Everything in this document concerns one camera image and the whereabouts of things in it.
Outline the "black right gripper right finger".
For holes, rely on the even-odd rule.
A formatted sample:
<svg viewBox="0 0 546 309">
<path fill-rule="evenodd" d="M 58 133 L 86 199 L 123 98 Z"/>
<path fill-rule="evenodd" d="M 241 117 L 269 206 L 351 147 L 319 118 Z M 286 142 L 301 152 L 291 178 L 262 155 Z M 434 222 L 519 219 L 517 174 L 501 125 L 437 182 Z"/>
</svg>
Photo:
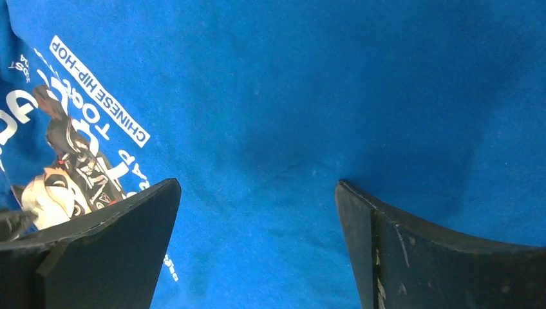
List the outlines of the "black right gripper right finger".
<svg viewBox="0 0 546 309">
<path fill-rule="evenodd" d="M 451 230 L 341 180 L 335 203 L 363 308 L 544 308 L 545 249 Z"/>
</svg>

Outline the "blue t-shirt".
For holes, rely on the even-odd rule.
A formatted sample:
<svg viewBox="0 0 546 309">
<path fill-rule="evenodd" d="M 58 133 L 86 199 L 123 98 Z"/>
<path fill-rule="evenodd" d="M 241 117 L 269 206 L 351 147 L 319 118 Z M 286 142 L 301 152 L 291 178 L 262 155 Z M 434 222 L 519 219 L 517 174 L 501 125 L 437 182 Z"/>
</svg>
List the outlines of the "blue t-shirt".
<svg viewBox="0 0 546 309">
<path fill-rule="evenodd" d="M 545 246 L 544 1 L 2 1 L 1 208 L 176 178 L 153 308 L 359 308 L 346 180 Z"/>
</svg>

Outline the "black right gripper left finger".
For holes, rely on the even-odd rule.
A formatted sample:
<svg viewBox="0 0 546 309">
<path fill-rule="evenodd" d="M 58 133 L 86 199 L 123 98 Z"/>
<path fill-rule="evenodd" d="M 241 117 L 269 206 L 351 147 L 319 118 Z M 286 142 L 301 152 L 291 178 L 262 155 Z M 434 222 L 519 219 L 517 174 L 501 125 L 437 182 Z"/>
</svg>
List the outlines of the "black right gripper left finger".
<svg viewBox="0 0 546 309">
<path fill-rule="evenodd" d="M 149 308 L 181 197 L 166 179 L 1 243 L 2 308 Z"/>
</svg>

